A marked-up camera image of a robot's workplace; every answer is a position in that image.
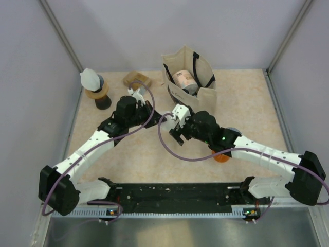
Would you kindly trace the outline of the orange glass dripper cone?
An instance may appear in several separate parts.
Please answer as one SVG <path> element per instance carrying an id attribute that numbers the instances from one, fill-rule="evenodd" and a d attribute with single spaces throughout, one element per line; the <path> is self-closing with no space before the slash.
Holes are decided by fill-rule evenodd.
<path id="1" fill-rule="evenodd" d="M 224 154 L 219 154 L 213 157 L 213 159 L 219 163 L 225 163 L 230 160 L 229 156 L 226 156 Z"/>

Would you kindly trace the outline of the wooden dripper stand brown collar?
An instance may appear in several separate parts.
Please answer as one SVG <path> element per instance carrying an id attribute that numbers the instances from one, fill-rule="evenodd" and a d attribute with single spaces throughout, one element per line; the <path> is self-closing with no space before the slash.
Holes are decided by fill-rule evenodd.
<path id="1" fill-rule="evenodd" d="M 95 105 L 98 109 L 106 110 L 112 104 L 111 99 L 107 95 L 108 90 L 109 90 L 108 84 L 105 82 L 101 89 L 99 89 L 95 92 L 85 89 L 85 93 L 88 98 L 94 100 Z"/>

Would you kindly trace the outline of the blue glass dripper cone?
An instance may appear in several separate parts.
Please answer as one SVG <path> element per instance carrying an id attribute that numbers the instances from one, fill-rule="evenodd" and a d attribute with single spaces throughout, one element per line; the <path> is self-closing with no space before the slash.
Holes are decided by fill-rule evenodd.
<path id="1" fill-rule="evenodd" d="M 240 136 L 242 136 L 241 131 L 238 130 L 237 128 L 234 128 L 234 127 L 227 127 L 227 129 L 232 130 L 232 131 L 235 131 L 235 132 L 237 132 Z"/>
<path id="2" fill-rule="evenodd" d="M 104 85 L 104 79 L 103 79 L 103 77 L 100 76 L 100 75 L 98 75 L 98 77 L 99 77 L 99 83 L 100 83 L 100 86 L 99 86 L 99 88 L 98 88 L 98 91 L 100 91 L 100 90 L 102 90 L 102 88 L 103 88 L 103 85 Z"/>

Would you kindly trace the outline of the white paper coffee filter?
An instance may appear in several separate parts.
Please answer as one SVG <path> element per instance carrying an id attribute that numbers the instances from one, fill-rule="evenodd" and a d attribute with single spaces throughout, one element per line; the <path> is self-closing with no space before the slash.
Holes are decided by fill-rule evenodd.
<path id="1" fill-rule="evenodd" d="M 86 68 L 83 72 L 80 73 L 80 81 L 85 89 L 92 92 L 101 88 L 99 76 L 94 70 L 90 68 Z"/>

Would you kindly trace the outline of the white paper sheet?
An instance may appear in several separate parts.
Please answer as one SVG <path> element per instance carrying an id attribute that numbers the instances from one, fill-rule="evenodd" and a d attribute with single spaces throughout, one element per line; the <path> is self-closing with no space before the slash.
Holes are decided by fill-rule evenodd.
<path id="1" fill-rule="evenodd" d="M 171 129 L 174 129 L 176 125 L 176 120 L 173 120 L 171 116 L 165 116 L 160 124 L 160 128 L 162 131 L 169 132 Z"/>

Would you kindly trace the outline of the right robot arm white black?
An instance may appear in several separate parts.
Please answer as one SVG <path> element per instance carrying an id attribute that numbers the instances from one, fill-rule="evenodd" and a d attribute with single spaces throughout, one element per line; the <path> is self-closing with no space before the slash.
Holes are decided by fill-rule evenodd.
<path id="1" fill-rule="evenodd" d="M 326 174 L 318 157 L 309 151 L 304 154 L 289 153 L 257 143 L 241 132 L 220 127 L 207 111 L 194 113 L 178 104 L 172 112 L 151 114 L 149 125 L 161 127 L 170 116 L 169 134 L 180 144 L 196 139 L 208 145 L 212 154 L 200 158 L 187 158 L 174 153 L 164 142 L 162 146 L 174 157 L 187 162 L 201 162 L 215 156 L 249 161 L 275 172 L 271 178 L 249 177 L 246 187 L 240 190 L 240 198 L 250 204 L 263 197 L 292 197 L 308 206 L 321 205 L 318 201 L 322 189 L 328 190 Z"/>

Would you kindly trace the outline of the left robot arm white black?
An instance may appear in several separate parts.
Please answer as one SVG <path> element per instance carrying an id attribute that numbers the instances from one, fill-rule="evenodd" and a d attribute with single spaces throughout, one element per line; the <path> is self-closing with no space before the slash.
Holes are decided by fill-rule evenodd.
<path id="1" fill-rule="evenodd" d="M 54 167 L 45 166 L 40 172 L 39 199 L 43 201 L 42 215 L 47 206 L 66 216 L 77 205 L 101 200 L 111 204 L 116 191 L 106 179 L 80 183 L 80 178 L 104 153 L 114 148 L 123 138 L 148 126 L 155 113 L 155 102 L 122 96 L 116 110 L 97 127 L 92 136 L 71 156 Z"/>

